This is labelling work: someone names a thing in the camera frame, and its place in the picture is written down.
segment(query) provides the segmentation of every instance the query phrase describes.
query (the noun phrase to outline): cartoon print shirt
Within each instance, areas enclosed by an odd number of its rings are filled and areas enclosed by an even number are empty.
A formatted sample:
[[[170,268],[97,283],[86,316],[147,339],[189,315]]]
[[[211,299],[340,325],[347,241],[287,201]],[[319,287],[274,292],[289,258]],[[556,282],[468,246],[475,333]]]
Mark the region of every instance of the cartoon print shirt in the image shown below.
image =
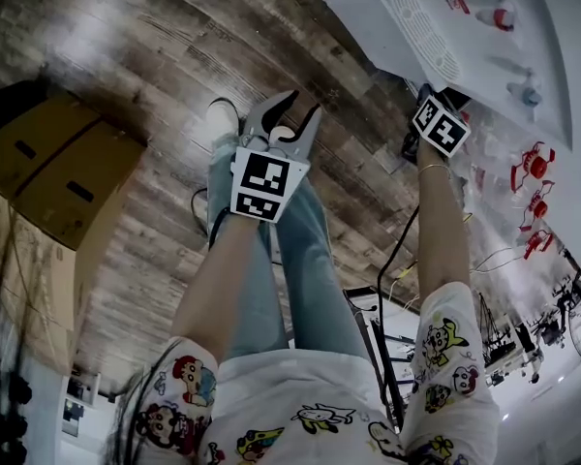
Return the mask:
[[[492,464],[499,410],[467,286],[448,284],[426,299],[416,342],[398,436],[363,358],[280,350],[218,370],[202,347],[175,338],[139,408],[139,463]]]

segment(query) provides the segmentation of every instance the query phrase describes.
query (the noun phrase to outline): jeans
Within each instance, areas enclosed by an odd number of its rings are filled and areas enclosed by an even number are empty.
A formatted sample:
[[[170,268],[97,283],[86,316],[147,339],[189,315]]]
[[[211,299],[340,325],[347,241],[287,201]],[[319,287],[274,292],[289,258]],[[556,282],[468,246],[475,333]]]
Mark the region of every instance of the jeans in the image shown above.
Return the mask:
[[[229,205],[230,162],[238,137],[214,143],[208,176],[208,229]],[[304,179],[277,224],[287,280],[295,348],[370,359],[336,277],[324,210]],[[239,298],[239,314],[226,359],[289,347],[271,268],[269,224],[261,223]]]

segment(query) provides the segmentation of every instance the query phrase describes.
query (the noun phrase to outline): bracelet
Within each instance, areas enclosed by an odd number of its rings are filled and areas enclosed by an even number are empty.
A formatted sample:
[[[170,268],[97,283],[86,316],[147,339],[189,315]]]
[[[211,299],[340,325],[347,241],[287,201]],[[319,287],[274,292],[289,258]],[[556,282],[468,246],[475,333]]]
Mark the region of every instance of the bracelet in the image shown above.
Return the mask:
[[[449,167],[446,166],[445,164],[428,164],[426,167],[419,170],[419,172],[417,173],[417,177],[419,177],[420,174],[422,174],[427,169],[430,169],[431,167],[443,167],[447,171],[447,177],[450,178]]]

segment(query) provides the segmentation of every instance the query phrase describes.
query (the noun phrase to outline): forearm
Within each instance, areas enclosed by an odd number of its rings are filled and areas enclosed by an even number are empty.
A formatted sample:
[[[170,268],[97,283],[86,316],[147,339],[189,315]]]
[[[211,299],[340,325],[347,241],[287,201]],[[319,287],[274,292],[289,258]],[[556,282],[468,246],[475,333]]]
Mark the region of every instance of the forearm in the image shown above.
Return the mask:
[[[449,171],[435,149],[422,140],[419,173],[419,294],[423,301],[444,284],[469,285],[469,248],[459,207],[449,184]]]
[[[221,362],[234,332],[237,301],[259,221],[230,215],[174,314],[171,335],[188,337]]]

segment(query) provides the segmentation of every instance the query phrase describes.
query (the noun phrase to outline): white shoe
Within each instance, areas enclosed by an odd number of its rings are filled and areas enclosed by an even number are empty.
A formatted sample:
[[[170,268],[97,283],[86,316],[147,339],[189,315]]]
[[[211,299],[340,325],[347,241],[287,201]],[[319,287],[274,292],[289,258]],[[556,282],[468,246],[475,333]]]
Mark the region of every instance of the white shoe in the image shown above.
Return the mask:
[[[205,120],[206,136],[212,145],[226,135],[238,135],[239,115],[229,100],[213,102],[206,111]]]

